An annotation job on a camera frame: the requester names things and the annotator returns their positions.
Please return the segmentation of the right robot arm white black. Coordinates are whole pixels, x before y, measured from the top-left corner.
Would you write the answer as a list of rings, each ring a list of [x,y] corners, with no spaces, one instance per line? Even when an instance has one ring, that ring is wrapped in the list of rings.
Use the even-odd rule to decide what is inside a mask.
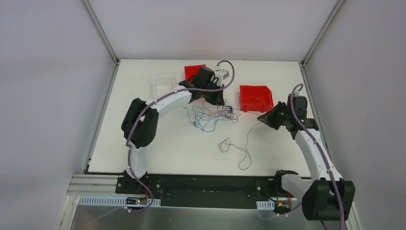
[[[286,128],[299,146],[311,177],[307,182],[295,171],[278,170],[271,191],[277,196],[289,193],[295,197],[307,220],[340,223],[348,220],[355,185],[343,179],[328,156],[316,121],[307,117],[307,98],[290,94],[288,102],[278,102],[257,120],[275,130]]]

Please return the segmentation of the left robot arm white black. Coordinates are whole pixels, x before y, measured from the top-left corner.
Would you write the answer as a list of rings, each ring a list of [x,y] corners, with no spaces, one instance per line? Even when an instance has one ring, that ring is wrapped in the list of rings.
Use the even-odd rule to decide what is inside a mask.
[[[131,177],[128,188],[135,194],[145,190],[146,147],[154,140],[158,120],[171,111],[203,98],[214,106],[225,104],[223,81],[229,77],[229,71],[219,66],[212,70],[201,67],[197,74],[178,83],[174,90],[156,99],[143,101],[134,99],[124,117],[121,129],[129,148],[126,173]]]

